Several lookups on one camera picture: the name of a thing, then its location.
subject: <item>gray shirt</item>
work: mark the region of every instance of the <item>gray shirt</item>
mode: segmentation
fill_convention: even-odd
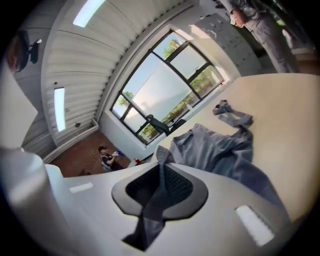
[[[220,0],[220,2],[229,14],[234,9],[239,9],[250,20],[257,20],[260,17],[260,13],[266,12],[266,8],[256,0]]]

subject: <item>window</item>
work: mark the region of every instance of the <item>window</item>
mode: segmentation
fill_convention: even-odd
[[[201,52],[171,31],[140,61],[111,111],[147,145],[161,134],[147,115],[171,127],[222,81]]]

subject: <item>person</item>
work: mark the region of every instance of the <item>person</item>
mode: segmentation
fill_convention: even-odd
[[[100,146],[98,151],[101,155],[101,164],[105,171],[113,172],[124,169],[117,161],[116,156],[118,154],[114,153],[112,155],[108,154],[108,148],[106,146]]]
[[[281,27],[273,19],[268,8],[260,0],[220,0],[235,19],[236,26],[245,26],[263,46],[278,73],[299,73]]]

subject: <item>person's hand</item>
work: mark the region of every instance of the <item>person's hand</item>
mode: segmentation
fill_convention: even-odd
[[[232,11],[232,14],[234,15],[234,18],[235,18],[235,24],[238,27],[242,28],[244,24],[246,24],[246,17],[242,13],[242,11],[239,9],[234,9]]]

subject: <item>ceiling light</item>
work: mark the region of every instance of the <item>ceiling light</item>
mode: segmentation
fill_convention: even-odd
[[[66,129],[65,122],[65,88],[54,89],[54,113],[58,132]]]
[[[104,1],[105,0],[87,0],[75,17],[73,24],[84,28]]]

